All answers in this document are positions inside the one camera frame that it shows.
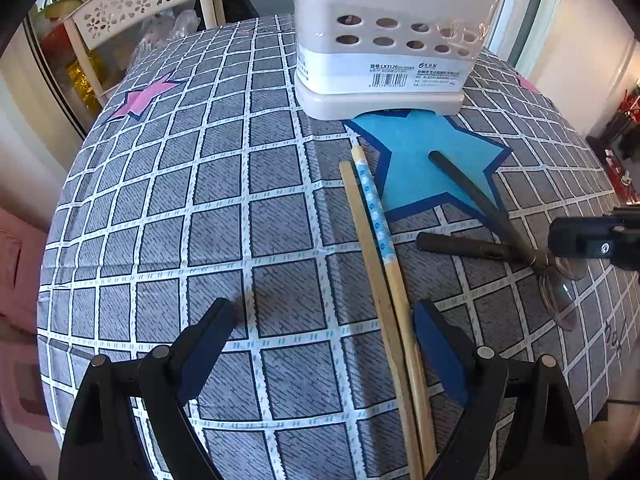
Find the dark handled spoon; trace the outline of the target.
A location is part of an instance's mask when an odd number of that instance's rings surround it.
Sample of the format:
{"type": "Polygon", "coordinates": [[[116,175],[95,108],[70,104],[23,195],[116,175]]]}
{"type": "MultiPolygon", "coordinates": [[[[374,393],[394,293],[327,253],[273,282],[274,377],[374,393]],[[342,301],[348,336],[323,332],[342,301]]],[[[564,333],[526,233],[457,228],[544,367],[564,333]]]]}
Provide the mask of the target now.
{"type": "Polygon", "coordinates": [[[416,247],[421,252],[436,252],[436,254],[521,264],[522,266],[530,266],[538,272],[548,266],[554,266],[564,278],[572,281],[580,281],[588,271],[588,264],[585,260],[557,257],[548,249],[524,248],[430,232],[418,234],[416,247]]]}

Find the black handled spoon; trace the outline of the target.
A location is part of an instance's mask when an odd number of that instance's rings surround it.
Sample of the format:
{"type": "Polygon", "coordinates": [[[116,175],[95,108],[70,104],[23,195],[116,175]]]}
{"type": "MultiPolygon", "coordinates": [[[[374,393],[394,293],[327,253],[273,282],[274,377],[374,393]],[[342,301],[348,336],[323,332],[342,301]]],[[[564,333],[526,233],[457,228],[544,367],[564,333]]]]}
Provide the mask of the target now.
{"type": "MultiPolygon", "coordinates": [[[[532,247],[512,226],[509,217],[491,203],[491,200],[480,188],[444,154],[439,151],[431,151],[428,158],[480,208],[480,211],[497,229],[497,234],[503,240],[503,244],[524,248],[532,247]]],[[[579,281],[564,278],[554,266],[548,266],[541,272],[532,270],[537,277],[540,296],[547,312],[559,328],[571,332],[576,328],[578,321],[577,296],[573,283],[579,281]]]]}

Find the plain bamboo chopstick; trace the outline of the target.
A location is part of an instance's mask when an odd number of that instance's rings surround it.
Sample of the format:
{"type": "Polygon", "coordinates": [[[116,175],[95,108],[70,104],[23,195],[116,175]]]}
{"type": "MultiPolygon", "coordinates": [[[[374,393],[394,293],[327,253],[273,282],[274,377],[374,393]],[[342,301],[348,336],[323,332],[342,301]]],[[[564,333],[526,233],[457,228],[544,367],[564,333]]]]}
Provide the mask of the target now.
{"type": "Polygon", "coordinates": [[[378,256],[378,245],[370,226],[366,203],[360,193],[359,180],[354,166],[352,166],[351,162],[343,160],[338,165],[338,169],[341,173],[350,213],[352,214],[352,221],[357,232],[376,314],[378,315],[378,322],[380,323],[386,358],[390,366],[390,374],[393,377],[410,478],[423,479],[421,445],[418,430],[416,429],[416,416],[414,416],[404,349],[400,341],[395,311],[387,288],[382,262],[378,256]]]}

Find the blue star sticker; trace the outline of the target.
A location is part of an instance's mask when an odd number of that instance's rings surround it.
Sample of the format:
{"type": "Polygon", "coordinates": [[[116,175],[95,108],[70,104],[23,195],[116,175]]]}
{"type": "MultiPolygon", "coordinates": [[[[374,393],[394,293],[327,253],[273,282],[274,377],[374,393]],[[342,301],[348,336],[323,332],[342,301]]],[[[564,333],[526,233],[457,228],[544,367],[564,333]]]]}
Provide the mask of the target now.
{"type": "Polygon", "coordinates": [[[344,125],[378,151],[372,174],[388,221],[451,204],[488,225],[469,196],[431,161],[434,151],[447,157],[498,209],[506,209],[494,182],[494,173],[511,155],[506,144],[428,110],[363,114],[344,125]]]}

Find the grey checkered tablecloth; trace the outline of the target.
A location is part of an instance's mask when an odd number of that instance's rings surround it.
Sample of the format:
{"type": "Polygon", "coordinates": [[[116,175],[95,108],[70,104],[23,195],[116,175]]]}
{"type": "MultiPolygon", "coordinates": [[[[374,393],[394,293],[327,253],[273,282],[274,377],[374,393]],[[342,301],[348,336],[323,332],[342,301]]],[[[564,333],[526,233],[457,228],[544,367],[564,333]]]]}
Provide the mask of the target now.
{"type": "MultiPolygon", "coordinates": [[[[217,298],[236,325],[186,406],[225,479],[408,479],[394,385],[343,183],[362,143],[295,101],[289,15],[200,32],[151,53],[124,79],[70,167],[43,254],[38,352],[61,445],[90,359],[171,344],[217,298]],[[169,75],[140,118],[110,119],[129,91],[169,75]]],[[[554,104],[485,52],[464,85],[458,128],[512,148],[494,182],[536,246],[561,214],[617,200],[554,104]]],[[[419,232],[495,238],[454,205],[390,222],[409,300],[503,356],[550,353],[583,427],[601,411],[639,336],[639,279],[590,262],[565,333],[536,275],[509,263],[428,254],[419,232]]]]}

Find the beige plastic utensil holder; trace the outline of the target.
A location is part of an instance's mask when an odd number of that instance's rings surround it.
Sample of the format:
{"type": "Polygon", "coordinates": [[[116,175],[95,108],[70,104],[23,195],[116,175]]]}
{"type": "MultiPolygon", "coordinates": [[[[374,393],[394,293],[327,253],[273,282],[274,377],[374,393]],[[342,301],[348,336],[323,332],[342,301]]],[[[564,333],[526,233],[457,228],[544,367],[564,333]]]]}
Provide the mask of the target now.
{"type": "Polygon", "coordinates": [[[500,0],[294,0],[295,94],[311,118],[452,116],[500,0]]]}

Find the pink star sticker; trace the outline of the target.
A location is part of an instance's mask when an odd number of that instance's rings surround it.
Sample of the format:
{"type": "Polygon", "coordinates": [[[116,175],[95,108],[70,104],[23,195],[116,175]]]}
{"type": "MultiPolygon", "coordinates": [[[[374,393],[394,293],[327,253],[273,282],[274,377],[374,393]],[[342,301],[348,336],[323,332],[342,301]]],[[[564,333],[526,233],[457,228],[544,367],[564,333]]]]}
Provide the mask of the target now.
{"type": "Polygon", "coordinates": [[[128,91],[125,101],[120,104],[120,107],[113,114],[108,116],[107,121],[112,122],[126,117],[139,119],[154,99],[178,87],[179,84],[180,81],[172,80],[169,74],[165,74],[152,81],[142,90],[128,91]]]}

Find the white perforated plastic chair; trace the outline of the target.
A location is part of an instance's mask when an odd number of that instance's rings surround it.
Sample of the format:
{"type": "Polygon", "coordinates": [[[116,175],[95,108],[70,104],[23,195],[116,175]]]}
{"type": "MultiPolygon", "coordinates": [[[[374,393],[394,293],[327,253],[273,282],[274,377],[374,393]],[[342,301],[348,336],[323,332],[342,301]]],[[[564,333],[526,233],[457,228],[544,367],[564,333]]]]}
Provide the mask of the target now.
{"type": "MultiPolygon", "coordinates": [[[[160,11],[172,9],[190,0],[87,0],[64,20],[65,30],[99,103],[104,105],[110,93],[100,83],[91,65],[89,53],[124,30],[160,11]]],[[[205,27],[226,22],[222,0],[200,0],[205,27]]]]}

